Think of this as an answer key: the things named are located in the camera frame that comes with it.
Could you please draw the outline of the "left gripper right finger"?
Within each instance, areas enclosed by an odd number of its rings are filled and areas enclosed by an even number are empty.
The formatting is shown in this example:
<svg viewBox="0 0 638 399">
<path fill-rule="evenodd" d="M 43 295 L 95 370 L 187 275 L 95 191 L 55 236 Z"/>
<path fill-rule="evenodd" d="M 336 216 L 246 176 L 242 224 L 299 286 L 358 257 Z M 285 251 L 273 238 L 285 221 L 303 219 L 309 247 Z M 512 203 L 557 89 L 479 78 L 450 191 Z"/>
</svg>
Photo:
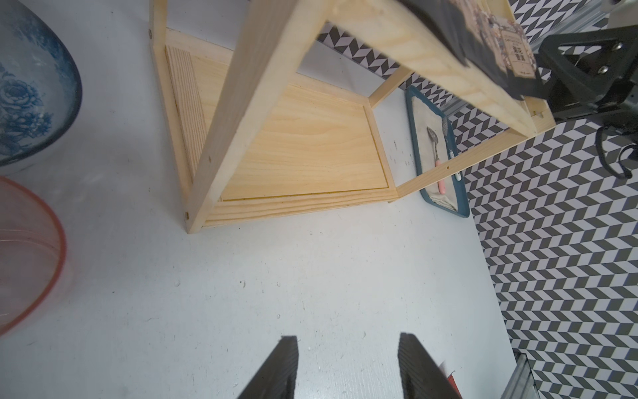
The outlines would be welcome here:
<svg viewBox="0 0 638 399">
<path fill-rule="evenodd" d="M 398 362 L 405 399 L 460 398 L 414 334 L 400 334 Z"/>
</svg>

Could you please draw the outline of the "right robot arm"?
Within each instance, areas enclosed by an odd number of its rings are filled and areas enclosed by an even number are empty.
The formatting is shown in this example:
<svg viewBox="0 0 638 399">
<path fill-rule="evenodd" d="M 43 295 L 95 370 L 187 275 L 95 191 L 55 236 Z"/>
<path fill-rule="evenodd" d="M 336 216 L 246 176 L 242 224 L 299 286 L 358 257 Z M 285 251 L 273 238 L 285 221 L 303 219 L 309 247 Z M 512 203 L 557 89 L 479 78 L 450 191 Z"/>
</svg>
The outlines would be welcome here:
<svg viewBox="0 0 638 399">
<path fill-rule="evenodd" d="M 598 125 L 603 168 L 627 181 L 637 170 L 637 26 L 548 36 L 538 49 L 554 120 Z"/>
</svg>

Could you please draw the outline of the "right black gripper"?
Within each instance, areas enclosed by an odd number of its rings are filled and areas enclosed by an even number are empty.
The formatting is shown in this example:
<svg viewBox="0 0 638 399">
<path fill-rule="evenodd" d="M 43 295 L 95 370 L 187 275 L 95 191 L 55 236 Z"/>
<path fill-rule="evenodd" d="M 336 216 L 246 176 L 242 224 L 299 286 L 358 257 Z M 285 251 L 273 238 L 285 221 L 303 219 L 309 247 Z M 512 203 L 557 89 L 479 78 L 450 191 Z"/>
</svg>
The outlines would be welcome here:
<svg viewBox="0 0 638 399">
<path fill-rule="evenodd" d="M 556 120 L 637 118 L 637 26 L 551 35 L 538 49 Z"/>
</svg>

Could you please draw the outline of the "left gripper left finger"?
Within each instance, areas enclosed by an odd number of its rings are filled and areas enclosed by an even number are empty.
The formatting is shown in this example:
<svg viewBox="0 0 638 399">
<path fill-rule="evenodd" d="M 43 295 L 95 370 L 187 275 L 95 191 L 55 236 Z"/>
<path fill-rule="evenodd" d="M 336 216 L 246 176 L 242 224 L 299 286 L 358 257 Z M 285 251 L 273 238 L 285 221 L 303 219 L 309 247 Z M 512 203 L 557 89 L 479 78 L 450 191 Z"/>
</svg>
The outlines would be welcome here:
<svg viewBox="0 0 638 399">
<path fill-rule="evenodd" d="M 282 336 L 238 399 L 293 399 L 298 359 L 297 337 Z"/>
</svg>

